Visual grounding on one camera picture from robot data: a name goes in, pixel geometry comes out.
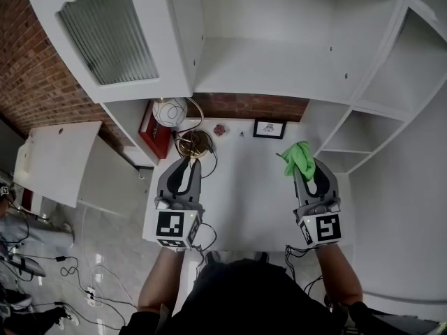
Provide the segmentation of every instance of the red box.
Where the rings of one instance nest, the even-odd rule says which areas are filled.
[[[152,114],[152,103],[147,106],[140,127],[140,135],[159,159],[166,159],[170,141],[170,128],[160,125],[155,120]]]

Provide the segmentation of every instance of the white table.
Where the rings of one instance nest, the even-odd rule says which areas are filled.
[[[128,214],[146,191],[138,171],[99,136],[101,121],[33,128],[19,149],[14,182],[76,207]]]
[[[217,123],[226,125],[227,136],[212,133]],[[186,120],[180,128],[196,125]],[[295,222],[293,210],[298,208],[293,178],[284,176],[286,163],[276,153],[282,153],[293,143],[312,140],[313,131],[305,124],[288,123],[282,140],[253,137],[254,121],[244,119],[207,119],[200,127],[207,131],[215,144],[219,162],[214,173],[202,180],[200,203],[206,212],[203,222],[217,232],[212,249],[220,251],[284,251],[286,244],[305,247],[302,233]],[[172,145],[165,160],[155,167],[149,189],[143,238],[149,239],[151,219],[154,215],[154,198],[160,175],[179,155]],[[207,153],[200,159],[202,175],[214,166],[214,157]],[[184,175],[186,186],[189,168]],[[342,197],[341,245],[353,243],[353,213],[349,179],[337,175]],[[207,246],[213,233],[200,227],[195,244]]]

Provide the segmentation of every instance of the cabinet door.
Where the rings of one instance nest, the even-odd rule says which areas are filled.
[[[171,0],[30,1],[94,102],[192,94]]]

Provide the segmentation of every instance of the white countertop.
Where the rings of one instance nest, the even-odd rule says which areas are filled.
[[[180,126],[189,128],[198,123],[187,119]],[[224,124],[229,132],[217,137],[212,130]],[[276,155],[293,143],[309,140],[312,147],[314,133],[303,123],[287,123],[282,140],[253,137],[254,121],[249,119],[206,119],[200,129],[208,132],[214,142],[219,159],[212,175],[202,180],[200,203],[206,210],[203,222],[217,232],[211,249],[220,251],[284,251],[290,244],[305,248],[302,233],[295,222],[293,210],[298,208],[293,178],[284,176],[286,163]],[[154,168],[149,189],[143,238],[149,239],[151,217],[155,206],[157,184],[163,172],[179,155],[171,145],[168,157]],[[214,157],[207,153],[200,159],[202,176],[214,167]],[[184,174],[184,186],[189,168]],[[353,210],[349,178],[337,175],[342,198],[341,245],[353,243]],[[201,227],[194,244],[205,248],[213,240],[213,232]]]

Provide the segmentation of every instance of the framed picture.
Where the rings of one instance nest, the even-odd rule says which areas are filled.
[[[255,119],[254,137],[271,137],[273,139],[282,139],[286,130],[287,121],[271,119]]]

